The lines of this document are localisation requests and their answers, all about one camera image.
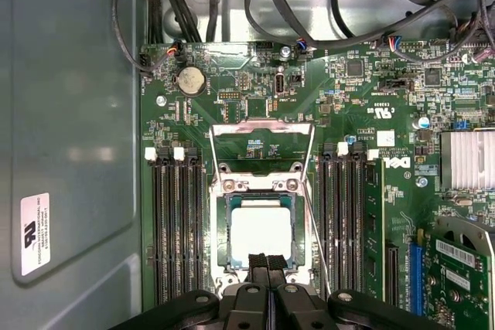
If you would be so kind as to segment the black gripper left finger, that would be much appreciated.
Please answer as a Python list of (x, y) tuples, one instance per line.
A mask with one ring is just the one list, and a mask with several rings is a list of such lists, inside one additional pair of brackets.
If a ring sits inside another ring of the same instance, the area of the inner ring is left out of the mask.
[(268, 257), (248, 257), (250, 280), (222, 298), (189, 291), (136, 315), (114, 329), (265, 329), (268, 312)]

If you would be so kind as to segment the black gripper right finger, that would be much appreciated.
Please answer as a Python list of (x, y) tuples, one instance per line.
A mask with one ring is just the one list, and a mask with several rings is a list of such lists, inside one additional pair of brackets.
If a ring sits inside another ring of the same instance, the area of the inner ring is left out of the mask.
[(387, 304), (359, 291), (342, 289), (326, 300), (301, 284), (286, 280), (282, 255), (268, 256), (270, 282), (284, 329), (444, 329), (432, 320)]

